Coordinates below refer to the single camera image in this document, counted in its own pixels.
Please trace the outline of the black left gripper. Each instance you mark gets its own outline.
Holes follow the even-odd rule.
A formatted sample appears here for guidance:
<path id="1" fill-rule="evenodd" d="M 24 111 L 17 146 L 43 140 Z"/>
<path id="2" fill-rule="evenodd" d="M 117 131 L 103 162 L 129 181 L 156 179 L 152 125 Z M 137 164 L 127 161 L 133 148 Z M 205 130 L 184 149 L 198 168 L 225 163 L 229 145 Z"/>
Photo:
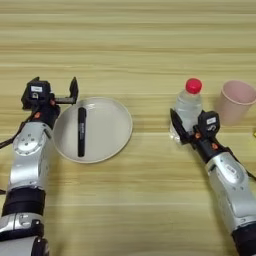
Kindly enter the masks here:
<path id="1" fill-rule="evenodd" d="M 39 81 L 40 77 L 33 78 L 30 82 Z M 73 78 L 70 84 L 70 99 L 71 103 L 75 104 L 78 98 L 78 82 L 76 78 Z M 33 111 L 33 122 L 42 122 L 47 124 L 50 128 L 54 127 L 54 124 L 60 115 L 61 109 L 60 104 L 69 104 L 68 98 L 54 98 L 50 97 L 44 101 L 37 103 L 32 106 Z"/>

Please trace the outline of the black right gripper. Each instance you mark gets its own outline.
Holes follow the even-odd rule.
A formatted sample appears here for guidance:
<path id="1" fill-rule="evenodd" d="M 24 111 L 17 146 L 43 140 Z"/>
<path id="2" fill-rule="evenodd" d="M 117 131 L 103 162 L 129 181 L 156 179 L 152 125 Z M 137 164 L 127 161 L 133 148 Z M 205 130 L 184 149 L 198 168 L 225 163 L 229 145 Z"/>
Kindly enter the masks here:
<path id="1" fill-rule="evenodd" d="M 190 142 L 192 148 L 197 151 L 204 163 L 208 163 L 212 158 L 221 153 L 230 151 L 228 147 L 223 146 L 217 140 L 215 134 L 203 135 L 200 132 L 196 132 L 190 136 L 183 127 L 182 120 L 174 109 L 170 109 L 170 117 L 174 129 L 179 135 L 180 142 L 182 144 L 188 144 Z"/>

